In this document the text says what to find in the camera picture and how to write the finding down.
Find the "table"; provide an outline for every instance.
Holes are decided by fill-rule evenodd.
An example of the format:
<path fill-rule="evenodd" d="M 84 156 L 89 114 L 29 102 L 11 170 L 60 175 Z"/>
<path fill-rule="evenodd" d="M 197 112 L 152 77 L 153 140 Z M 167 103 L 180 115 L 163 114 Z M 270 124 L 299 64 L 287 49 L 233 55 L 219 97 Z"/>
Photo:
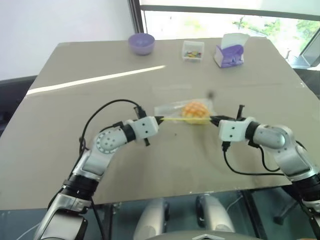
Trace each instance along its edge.
<path fill-rule="evenodd" d="M 182 60 L 181 39 L 157 41 L 148 56 L 134 55 L 125 41 L 60 43 L 0 138 L 0 209 L 44 208 L 78 157 L 78 138 L 87 119 L 119 98 L 138 102 L 152 115 L 155 106 L 204 98 L 213 90 L 218 114 L 235 116 L 244 104 L 244 116 L 291 128 L 319 163 L 319 100 L 272 43 L 251 37 L 244 65 L 220 69 L 213 51 L 221 39 L 200 41 L 205 42 L 201 63 Z M 148 71 L 130 72 L 141 69 Z M 55 85 L 61 88 L 32 93 Z M 131 105 L 114 104 L 92 121 L 86 140 L 90 143 L 105 126 L 135 117 Z M 97 204 L 290 183 L 283 176 L 231 172 L 213 125 L 163 123 L 149 141 L 148 147 L 138 142 L 117 151 L 94 195 Z M 227 154 L 240 171 L 264 171 L 259 150 L 244 143 L 233 144 Z M 275 167 L 269 154 L 266 161 Z"/>

